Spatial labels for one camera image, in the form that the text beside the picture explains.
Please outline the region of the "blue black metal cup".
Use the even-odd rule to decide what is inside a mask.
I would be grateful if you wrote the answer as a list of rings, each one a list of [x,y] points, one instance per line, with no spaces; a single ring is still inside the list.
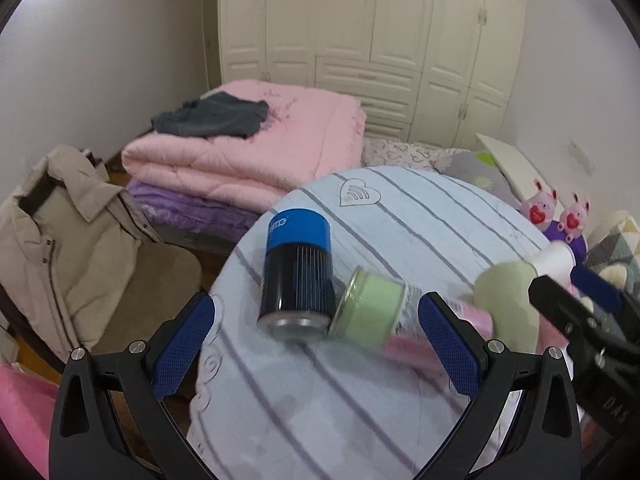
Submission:
[[[310,209],[279,212],[268,226],[258,326],[306,344],[326,338],[335,310],[329,222]]]

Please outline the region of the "white paper cup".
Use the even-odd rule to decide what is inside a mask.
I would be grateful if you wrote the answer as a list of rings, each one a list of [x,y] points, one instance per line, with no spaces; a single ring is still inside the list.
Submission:
[[[530,255],[525,260],[538,276],[547,275],[560,285],[570,284],[570,272],[576,266],[574,252],[566,243],[554,240],[546,248]]]

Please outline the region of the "pale green cup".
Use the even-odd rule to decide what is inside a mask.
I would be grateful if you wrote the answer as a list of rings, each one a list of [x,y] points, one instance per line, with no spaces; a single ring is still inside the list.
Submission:
[[[540,318],[528,296],[536,276],[535,268],[522,260],[498,263],[475,280],[474,304],[490,314],[494,337],[511,351],[536,352]]]

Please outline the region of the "triangle pattern cushion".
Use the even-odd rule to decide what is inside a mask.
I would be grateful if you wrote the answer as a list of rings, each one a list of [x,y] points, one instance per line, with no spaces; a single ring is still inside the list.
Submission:
[[[639,296],[639,225],[624,210],[602,218],[588,237],[586,266],[620,290]]]

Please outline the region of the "pink pillow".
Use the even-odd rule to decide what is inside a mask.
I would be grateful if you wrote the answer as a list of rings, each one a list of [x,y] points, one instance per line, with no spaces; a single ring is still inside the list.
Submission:
[[[58,385],[37,374],[1,364],[1,420],[43,479],[49,479],[49,448]]]

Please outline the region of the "right pink pig plush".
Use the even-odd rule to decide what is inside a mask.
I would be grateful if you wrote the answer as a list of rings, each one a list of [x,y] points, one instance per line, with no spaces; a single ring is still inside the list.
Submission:
[[[590,213],[588,198],[580,198],[577,192],[573,193],[573,198],[573,205],[562,212],[558,223],[558,230],[563,234],[566,244],[582,236]]]

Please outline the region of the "pink pig plush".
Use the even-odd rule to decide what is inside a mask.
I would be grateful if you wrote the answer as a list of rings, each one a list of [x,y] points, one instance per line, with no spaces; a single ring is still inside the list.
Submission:
[[[577,192],[573,193],[573,198],[573,205],[562,212],[558,223],[558,230],[563,234],[566,244],[582,236],[590,213],[588,198],[580,198]]]
[[[537,193],[521,202],[520,213],[539,231],[544,232],[554,219],[558,191],[556,188],[547,190],[538,179],[534,180],[534,185]]]

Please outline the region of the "left pink pig plush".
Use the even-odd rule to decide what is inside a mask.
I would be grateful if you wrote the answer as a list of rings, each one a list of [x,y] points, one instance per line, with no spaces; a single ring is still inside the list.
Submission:
[[[558,191],[556,188],[547,190],[538,179],[534,180],[534,185],[537,193],[521,202],[520,213],[539,231],[544,232],[554,219]]]

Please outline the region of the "white board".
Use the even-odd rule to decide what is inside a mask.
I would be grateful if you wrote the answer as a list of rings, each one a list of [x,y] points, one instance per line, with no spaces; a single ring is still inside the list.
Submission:
[[[552,188],[552,184],[544,180],[541,173],[515,146],[480,133],[475,137],[477,145],[495,159],[498,168],[508,180],[512,193],[519,200],[525,200],[538,191],[535,181],[547,191]]]

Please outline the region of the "green pink glass jar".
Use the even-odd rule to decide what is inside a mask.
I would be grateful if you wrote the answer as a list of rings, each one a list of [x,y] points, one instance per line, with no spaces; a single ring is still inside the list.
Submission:
[[[337,304],[329,335],[418,370],[442,374],[442,363],[419,321],[423,295],[419,287],[358,266]]]

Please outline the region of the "grey flower pillow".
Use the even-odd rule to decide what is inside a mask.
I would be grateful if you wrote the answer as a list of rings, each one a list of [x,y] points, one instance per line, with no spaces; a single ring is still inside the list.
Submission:
[[[488,152],[464,151],[450,154],[436,160],[433,167],[440,174],[481,188],[515,209],[521,205],[495,159]]]

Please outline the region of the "heart pattern bedsheet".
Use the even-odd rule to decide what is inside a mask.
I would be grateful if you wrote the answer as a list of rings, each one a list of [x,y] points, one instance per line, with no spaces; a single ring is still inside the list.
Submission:
[[[363,167],[394,166],[436,171],[445,160],[464,153],[462,148],[429,148],[394,139],[369,138],[363,140]]]

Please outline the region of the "white wardrobe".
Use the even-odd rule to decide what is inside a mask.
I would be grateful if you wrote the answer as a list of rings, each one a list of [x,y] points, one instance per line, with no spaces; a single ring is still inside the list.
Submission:
[[[218,0],[221,76],[353,96],[372,136],[474,148],[508,104],[526,0]]]

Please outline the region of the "pink folded quilt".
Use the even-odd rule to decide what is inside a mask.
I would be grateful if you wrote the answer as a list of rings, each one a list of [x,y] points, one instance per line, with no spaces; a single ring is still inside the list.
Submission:
[[[268,104],[258,133],[243,140],[152,131],[122,149],[128,174],[159,188],[264,212],[296,188],[361,165],[367,114],[352,96],[255,79],[218,89]]]

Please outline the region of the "white wall socket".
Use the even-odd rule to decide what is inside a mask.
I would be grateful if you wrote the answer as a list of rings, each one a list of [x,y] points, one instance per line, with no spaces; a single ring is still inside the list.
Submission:
[[[570,157],[578,163],[578,166],[582,168],[582,170],[585,171],[585,174],[588,174],[588,176],[593,175],[594,170],[596,169],[596,165],[594,164],[593,159],[582,148],[580,144],[578,144],[575,140],[570,140],[570,143],[567,147],[567,153],[570,154]]]

